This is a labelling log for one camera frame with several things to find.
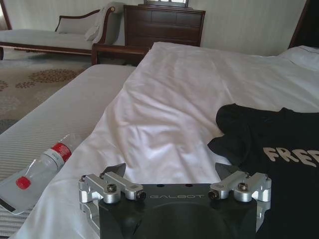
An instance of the wrinkled fabric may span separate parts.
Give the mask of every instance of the wrinkled fabric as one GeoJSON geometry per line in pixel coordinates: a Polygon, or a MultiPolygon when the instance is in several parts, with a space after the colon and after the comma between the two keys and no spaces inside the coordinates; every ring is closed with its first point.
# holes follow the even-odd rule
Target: wrinkled fabric
{"type": "Polygon", "coordinates": [[[219,108],[314,112],[318,79],[280,57],[154,44],[13,238],[98,238],[79,210],[77,183],[106,166],[127,163],[125,177],[136,183],[219,181],[215,162],[229,162],[207,147],[222,136],[219,108]]]}
{"type": "Polygon", "coordinates": [[[319,49],[308,46],[290,48],[280,57],[286,58],[294,64],[313,71],[319,71],[319,49]]]}
{"type": "Polygon", "coordinates": [[[315,183],[319,180],[319,113],[286,108],[261,111],[232,104],[220,108],[216,121],[225,135],[214,138],[209,148],[244,172],[265,173],[272,180],[271,209],[256,239],[317,234],[312,215],[319,213],[319,185],[315,183]],[[301,188],[307,197],[292,200],[301,188]]]}

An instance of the striped mattress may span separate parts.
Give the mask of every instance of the striped mattress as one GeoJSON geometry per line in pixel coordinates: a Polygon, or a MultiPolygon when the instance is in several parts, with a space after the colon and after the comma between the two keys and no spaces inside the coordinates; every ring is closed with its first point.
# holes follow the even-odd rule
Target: striped mattress
{"type": "MultiPolygon", "coordinates": [[[[0,181],[25,168],[70,132],[85,139],[135,67],[96,65],[83,72],[0,135],[0,181]]],[[[31,209],[12,215],[0,207],[0,238],[13,235],[31,209]]]]}

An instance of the bed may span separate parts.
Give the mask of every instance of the bed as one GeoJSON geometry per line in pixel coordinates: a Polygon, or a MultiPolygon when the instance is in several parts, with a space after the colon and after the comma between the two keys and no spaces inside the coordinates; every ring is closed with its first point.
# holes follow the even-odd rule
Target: bed
{"type": "MultiPolygon", "coordinates": [[[[22,170],[70,132],[85,139],[134,69],[93,66],[0,134],[0,181],[22,170]]],[[[15,216],[0,207],[0,238],[13,235],[30,211],[15,216]]]]}
{"type": "Polygon", "coordinates": [[[155,43],[12,238],[98,238],[77,184],[106,166],[125,162],[126,178],[142,184],[218,182],[214,164],[229,162],[207,143],[222,136],[219,108],[318,112],[318,55],[304,46],[260,57],[155,43]]]}

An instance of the chaise lounge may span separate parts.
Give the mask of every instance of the chaise lounge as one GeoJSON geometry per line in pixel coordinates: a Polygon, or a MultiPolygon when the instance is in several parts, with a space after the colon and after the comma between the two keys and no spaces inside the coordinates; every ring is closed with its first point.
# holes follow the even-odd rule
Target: chaise lounge
{"type": "Polygon", "coordinates": [[[123,4],[111,2],[101,10],[82,16],[60,16],[55,31],[17,29],[0,32],[0,60],[3,47],[41,52],[91,55],[92,45],[113,44],[119,35],[123,4]]]}

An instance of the plastic water bottle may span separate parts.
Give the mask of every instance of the plastic water bottle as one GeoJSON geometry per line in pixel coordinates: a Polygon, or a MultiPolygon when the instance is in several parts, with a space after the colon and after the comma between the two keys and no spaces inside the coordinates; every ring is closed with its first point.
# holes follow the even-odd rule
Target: plastic water bottle
{"type": "Polygon", "coordinates": [[[29,165],[25,175],[16,180],[17,187],[39,197],[81,142],[76,134],[65,136],[29,165]]]}

